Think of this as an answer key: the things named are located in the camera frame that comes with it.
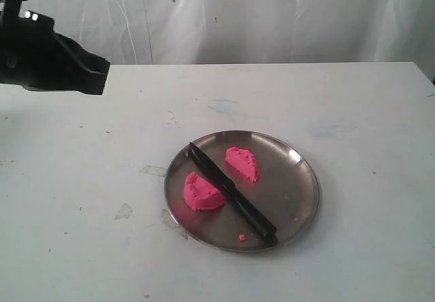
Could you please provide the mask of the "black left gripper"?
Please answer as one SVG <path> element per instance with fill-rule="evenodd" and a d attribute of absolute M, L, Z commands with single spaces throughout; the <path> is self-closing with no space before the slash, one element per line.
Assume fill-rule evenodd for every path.
<path fill-rule="evenodd" d="M 33 91 L 61 90 L 58 82 L 63 72 L 71 90 L 102 95 L 109 68 L 107 59 L 55 33 L 50 17 L 1 18 L 2 84 Z"/>

